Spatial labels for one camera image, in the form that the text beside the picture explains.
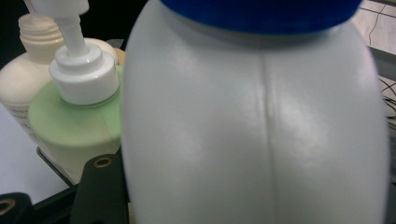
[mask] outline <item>dark background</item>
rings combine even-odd
[[[81,18],[84,37],[124,39],[147,0],[89,0],[90,9]],[[18,18],[28,13],[23,0],[0,0],[0,69],[25,52],[20,41]]]

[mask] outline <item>blue cap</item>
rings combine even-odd
[[[272,35],[321,31],[351,18],[361,0],[162,0],[176,13],[219,28]]]

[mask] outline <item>plastic container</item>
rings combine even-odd
[[[359,3],[149,0],[121,92],[136,223],[382,223],[388,131]]]
[[[52,18],[37,15],[30,2],[26,1],[26,4],[30,13],[19,19],[20,38],[26,52],[1,69],[0,103],[45,152],[46,146],[30,127],[29,105],[37,92],[51,81],[49,65],[55,51],[64,46],[64,39]],[[94,38],[85,38],[85,41],[97,44],[102,50],[110,53],[115,63],[118,63],[116,51],[107,42]],[[44,153],[44,156],[53,161],[51,155]],[[56,169],[65,175],[61,167]]]
[[[88,10],[88,1],[32,4],[37,12],[54,18],[65,46],[56,51],[49,66],[53,81],[30,105],[29,123],[52,163],[77,184],[85,162],[120,148],[122,70],[110,54],[83,39],[78,15]]]

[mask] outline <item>bottle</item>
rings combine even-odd
[[[29,0],[25,0],[29,13],[19,18],[20,39],[26,52],[6,64],[0,71],[0,103],[21,125],[47,160],[53,161],[42,142],[31,130],[28,121],[29,105],[34,96],[51,81],[49,65],[55,51],[64,45],[64,39],[53,18],[35,13]],[[85,38],[111,54],[118,63],[116,51],[105,41]],[[61,167],[55,171],[65,175]]]
[[[53,163],[77,184],[86,161],[120,148],[121,67],[84,41],[79,15],[88,10],[87,0],[32,4],[38,13],[54,18],[65,46],[49,66],[53,81],[30,104],[29,123]]]
[[[388,133],[360,1],[148,0],[121,150],[137,223],[382,223]]]

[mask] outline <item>screw hole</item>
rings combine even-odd
[[[15,200],[11,198],[0,200],[0,216],[11,210],[15,204]]]
[[[97,159],[93,163],[93,166],[96,167],[96,168],[103,168],[103,167],[107,167],[112,162],[113,162],[113,160],[111,160],[109,157],[103,157],[103,158]]]

